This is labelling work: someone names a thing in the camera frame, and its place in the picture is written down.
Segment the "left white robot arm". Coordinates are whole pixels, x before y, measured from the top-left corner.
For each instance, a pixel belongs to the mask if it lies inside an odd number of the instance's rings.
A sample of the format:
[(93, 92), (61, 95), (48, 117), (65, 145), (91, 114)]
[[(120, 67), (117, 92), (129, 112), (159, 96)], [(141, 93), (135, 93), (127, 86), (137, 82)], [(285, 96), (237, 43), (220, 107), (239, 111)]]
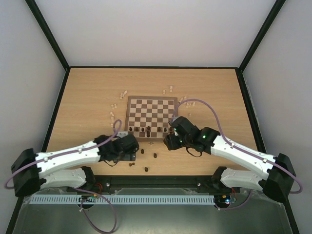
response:
[(24, 150), (11, 166), (16, 197), (53, 187), (91, 189), (94, 174), (87, 164), (134, 161), (139, 144), (132, 134), (101, 135), (93, 141), (57, 152)]

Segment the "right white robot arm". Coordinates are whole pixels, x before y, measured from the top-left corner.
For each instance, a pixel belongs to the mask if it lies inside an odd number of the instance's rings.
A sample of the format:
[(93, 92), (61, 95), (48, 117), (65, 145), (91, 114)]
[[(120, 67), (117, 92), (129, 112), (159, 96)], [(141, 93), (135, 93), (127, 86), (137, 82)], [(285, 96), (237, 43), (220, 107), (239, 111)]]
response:
[(173, 133), (164, 138), (168, 150), (180, 148), (220, 156), (243, 167), (237, 171), (219, 167), (213, 177), (213, 187), (223, 191), (239, 187), (263, 192), (268, 198), (284, 203), (294, 183), (295, 171), (285, 154), (273, 156), (240, 145), (221, 132), (209, 127), (198, 129), (185, 117), (175, 117), (169, 123)]

